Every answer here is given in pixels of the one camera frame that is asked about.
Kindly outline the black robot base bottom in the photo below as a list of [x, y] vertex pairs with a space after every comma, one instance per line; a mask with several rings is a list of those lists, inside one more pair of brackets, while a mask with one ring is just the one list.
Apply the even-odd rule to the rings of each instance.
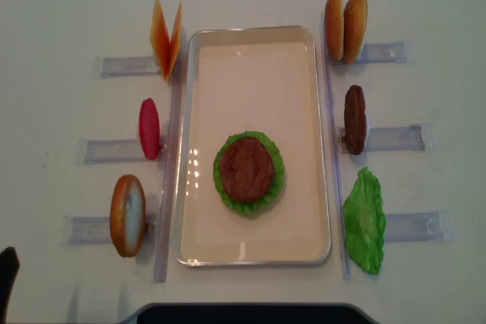
[[164, 304], [145, 309], [138, 323], [373, 323], [343, 305]]

